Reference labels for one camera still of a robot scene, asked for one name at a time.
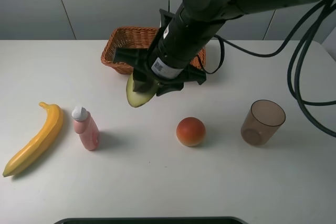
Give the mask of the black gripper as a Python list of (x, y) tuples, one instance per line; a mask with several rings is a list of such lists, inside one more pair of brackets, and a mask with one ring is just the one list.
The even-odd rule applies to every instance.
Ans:
[(147, 49), (117, 48), (113, 62), (126, 63), (133, 67), (133, 91), (137, 93), (156, 92), (159, 97), (169, 92), (181, 91), (186, 82), (197, 82), (201, 85), (206, 81), (206, 73), (192, 65), (174, 69), (159, 57), (154, 63), (150, 63)]

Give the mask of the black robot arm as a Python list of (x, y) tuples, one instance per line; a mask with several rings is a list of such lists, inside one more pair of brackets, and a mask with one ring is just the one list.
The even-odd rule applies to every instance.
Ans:
[(147, 49), (117, 48), (113, 62), (134, 71), (135, 90), (154, 86), (157, 95), (202, 84), (206, 73), (191, 65), (198, 52), (228, 20), (319, 0), (182, 0), (175, 14), (161, 10), (161, 26)]

